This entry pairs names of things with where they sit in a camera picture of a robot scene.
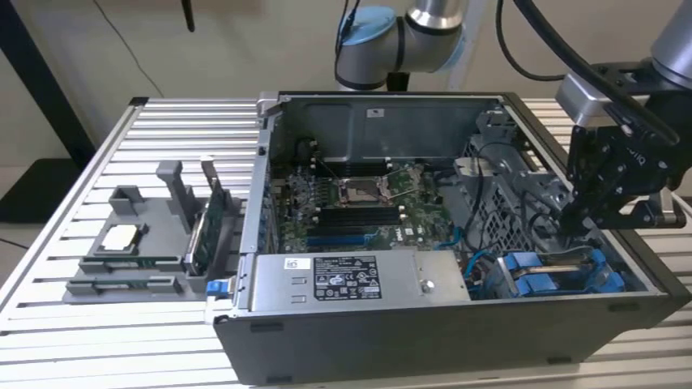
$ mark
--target cable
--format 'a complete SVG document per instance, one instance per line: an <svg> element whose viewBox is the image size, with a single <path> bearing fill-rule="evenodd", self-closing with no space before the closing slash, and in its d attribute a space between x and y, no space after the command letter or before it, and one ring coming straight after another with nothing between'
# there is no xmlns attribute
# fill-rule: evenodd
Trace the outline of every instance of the cable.
<svg viewBox="0 0 692 389"><path fill-rule="evenodd" d="M126 49L128 49L128 51L130 51L130 55L132 56L132 59L135 60L135 65L138 66L138 69L140 69L142 74L150 80L150 83L152 84L154 88L156 89L156 92L159 92L160 97L164 97L163 92L162 92L162 88L156 85L156 83L152 80L152 77L150 77L150 75L147 74L147 72L142 68L140 60L138 59L138 56L135 55L135 51L132 51L132 48L130 47L128 42L126 41L126 38L123 37L123 34L118 30L118 28L116 28L115 24L112 23L111 19L108 18L108 15L106 14L104 9L100 7L100 4L99 4L98 0L92 0L92 1L94 1L95 5L96 5L96 8L99 8L99 12L100 12L100 14L104 17L106 22L111 25L112 31L115 31L115 33L118 34L118 37L120 38L120 41L126 45Z"/></svg>
<svg viewBox="0 0 692 389"><path fill-rule="evenodd" d="M356 19L356 11L358 11L359 6L360 6L360 0L356 0L356 5L354 6L351 13L348 14L348 16L344 20L344 16L347 15L348 0L344 1L344 11L342 12L339 27L336 30L335 77L338 76L336 66L339 64L339 57L342 56L342 49L344 47L344 41L347 40L348 34L351 33L351 28L354 26L354 20Z"/></svg>
<svg viewBox="0 0 692 389"><path fill-rule="evenodd" d="M580 251L580 250L594 250L594 247L583 245L583 246L572 247L564 251L554 251L552 253L540 253L540 257L550 257L554 255L570 254L570 253L574 253L575 251Z"/></svg>
<svg viewBox="0 0 692 389"><path fill-rule="evenodd" d="M467 231L467 232L471 231L472 223L474 223L474 220L476 219L478 210L480 208L480 200L483 198L483 182L486 180L483 179L483 169L480 167L480 153L488 146L491 146L494 144L502 144L504 146L512 147L515 149L515 151L518 150L518 148L508 142L487 142L476 151L476 166L478 166L478 186L476 186L476 188L478 188L478 190L476 190L476 198L474 200L472 214L468 217L467 224L464 225L464 231ZM474 252L480 251L480 248L475 247L472 245L471 241L468 240L468 233L464 234L464 243L467 244L467 247L470 248L471 251L474 251ZM483 244L483 230L480 233L480 242L479 243Z"/></svg>
<svg viewBox="0 0 692 389"><path fill-rule="evenodd" d="M468 276L472 274L474 265L476 264L478 259L487 254L490 254L488 251L480 250L468 260L467 271L464 271L464 279L468 278Z"/></svg>
<svg viewBox="0 0 692 389"><path fill-rule="evenodd" d="M443 247L456 246L462 240L462 228L455 227L455 239L450 242L442 242L435 246L435 250L440 250Z"/></svg>
<svg viewBox="0 0 692 389"><path fill-rule="evenodd" d="M587 83L590 83L614 102L618 109L624 109L631 117L640 121L650 130L652 130L668 146L675 146L680 141L680 136L672 128L646 109L626 91L615 86L584 61L584 58L570 47L564 39L552 28L546 17L539 11L532 0L515 0L515 5L523 14L523 17L534 27L543 41L547 43L552 52L560 57L568 68L579 75Z"/></svg>
<svg viewBox="0 0 692 389"><path fill-rule="evenodd" d="M18 246L19 248L22 248L22 249L24 249L24 250L30 250L30 247L28 247L28 246L24 246L24 245L22 245L22 244L18 243L18 242L8 241L7 239L4 239L4 238L2 238L2 237L0 237L0 242L6 242L8 245Z"/></svg>
<svg viewBox="0 0 692 389"><path fill-rule="evenodd" d="M506 56L506 60L510 62L510 65L512 65L512 68L520 75L523 75L527 79L532 79L534 81L560 81L564 79L564 75L535 75L534 73L530 73L522 65L519 65L518 60L512 56L512 53L510 53L510 49L507 48L507 42L506 42L506 34L503 32L502 27L502 9L504 6L504 0L498 0L498 8L495 10L495 32L498 34L498 44L500 45L500 50L503 55Z"/></svg>
<svg viewBox="0 0 692 389"><path fill-rule="evenodd" d="M348 0L344 1L344 10L342 11L342 17L339 18L339 26L336 26L336 42L335 42L335 54L339 56L340 43L342 43L342 24L347 17Z"/></svg>
<svg viewBox="0 0 692 389"><path fill-rule="evenodd" d="M534 216L531 216L530 222L527 223L526 231L527 231L527 235L530 236L530 239L534 243L534 251L536 251L536 247L539 246L540 250L546 252L547 248L539 243L539 241L535 239L535 236L534 236L534 224L540 219L542 216L548 218L548 220L551 221L551 215L548 215L547 213L540 213L540 212L535 213Z"/></svg>

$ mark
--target slotted aluminum surface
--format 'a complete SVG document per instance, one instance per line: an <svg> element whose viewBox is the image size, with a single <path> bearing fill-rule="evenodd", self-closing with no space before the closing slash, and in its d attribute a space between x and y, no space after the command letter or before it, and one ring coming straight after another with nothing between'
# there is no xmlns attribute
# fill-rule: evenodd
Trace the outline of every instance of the slotted aluminum surface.
<svg viewBox="0 0 692 389"><path fill-rule="evenodd" d="M567 146L572 121L555 100L527 103ZM128 109L0 290L0 387L244 387L214 330L203 324L203 302L66 306L60 299L111 211L112 187L136 183L146 197L166 196L154 175L156 163L183 159L184 180L206 195L198 159L212 155L226 187L243 197L255 136L254 100L151 100L144 109ZM692 288L692 223L642 234ZM598 331L598 323L590 331ZM656 328L619 336L580 365L323 387L692 387L692 306Z"/></svg>

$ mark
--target black stand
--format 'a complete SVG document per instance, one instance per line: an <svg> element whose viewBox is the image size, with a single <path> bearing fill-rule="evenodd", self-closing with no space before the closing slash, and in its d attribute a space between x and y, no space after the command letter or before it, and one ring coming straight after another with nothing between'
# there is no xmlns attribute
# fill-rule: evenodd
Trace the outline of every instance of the black stand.
<svg viewBox="0 0 692 389"><path fill-rule="evenodd" d="M0 49L72 158L38 160L0 200L2 222L40 223L87 167L95 146L10 0L0 0Z"/></svg>

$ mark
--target open computer tower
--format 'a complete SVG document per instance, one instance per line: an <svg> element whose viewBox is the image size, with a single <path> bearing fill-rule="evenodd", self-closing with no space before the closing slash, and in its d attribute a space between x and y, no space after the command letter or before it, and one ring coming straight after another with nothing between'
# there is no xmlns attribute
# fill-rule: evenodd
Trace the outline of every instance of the open computer tower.
<svg viewBox="0 0 692 389"><path fill-rule="evenodd" d="M280 93L210 303L240 381L576 363L655 326L690 293L634 231L560 232L566 160L512 94Z"/></svg>

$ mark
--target blue latch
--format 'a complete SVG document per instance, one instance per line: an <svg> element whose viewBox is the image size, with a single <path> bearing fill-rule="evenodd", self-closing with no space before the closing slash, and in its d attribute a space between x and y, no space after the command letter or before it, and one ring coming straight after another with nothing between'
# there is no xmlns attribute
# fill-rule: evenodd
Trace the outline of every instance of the blue latch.
<svg viewBox="0 0 692 389"><path fill-rule="evenodd" d="M230 294L228 280L214 280L207 283L207 296L228 297Z"/></svg>

